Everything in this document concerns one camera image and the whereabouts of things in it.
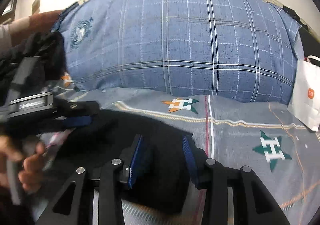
person's hand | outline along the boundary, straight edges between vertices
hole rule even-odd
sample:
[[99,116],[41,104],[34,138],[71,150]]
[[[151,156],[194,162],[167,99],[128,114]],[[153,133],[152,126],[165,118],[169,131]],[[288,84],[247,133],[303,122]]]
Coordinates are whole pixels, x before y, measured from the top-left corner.
[[[23,161],[23,170],[19,172],[19,180],[27,192],[36,192],[43,180],[42,168],[44,167],[45,146],[42,142],[36,145],[36,153]],[[0,135],[0,189],[9,189],[8,177],[6,174],[6,160],[15,162],[23,160],[23,154],[12,144],[11,139],[6,135]]]

shopping bag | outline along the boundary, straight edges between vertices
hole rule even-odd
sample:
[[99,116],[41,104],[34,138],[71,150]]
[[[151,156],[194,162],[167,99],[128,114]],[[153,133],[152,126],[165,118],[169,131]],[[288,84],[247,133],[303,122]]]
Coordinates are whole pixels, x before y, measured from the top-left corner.
[[287,110],[313,131],[320,124],[320,67],[310,59],[320,61],[316,56],[308,56],[307,61],[298,61],[296,80]]

green star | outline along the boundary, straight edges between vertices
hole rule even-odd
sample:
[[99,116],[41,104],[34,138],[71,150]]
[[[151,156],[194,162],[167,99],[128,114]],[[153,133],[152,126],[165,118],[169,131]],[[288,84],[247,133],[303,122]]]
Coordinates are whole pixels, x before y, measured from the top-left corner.
[[[261,132],[261,137],[265,140],[265,141],[268,141],[268,140],[274,140],[268,136],[266,136],[266,134],[263,132],[263,131],[260,131]],[[285,159],[290,159],[292,160],[292,157],[288,154],[286,154],[282,149],[281,149],[281,136],[278,136],[277,137],[278,139],[278,142],[279,142],[279,145],[280,147],[278,147],[277,145],[265,145],[263,146],[263,144],[253,148],[252,150],[261,154],[261,155],[264,155],[266,156],[267,158],[267,155],[270,155],[270,156],[274,156],[276,154],[283,154],[284,158]],[[276,166],[276,163],[278,162],[278,159],[282,159],[281,156],[279,156],[277,159],[270,159],[270,170],[271,172],[274,170],[275,166]]]

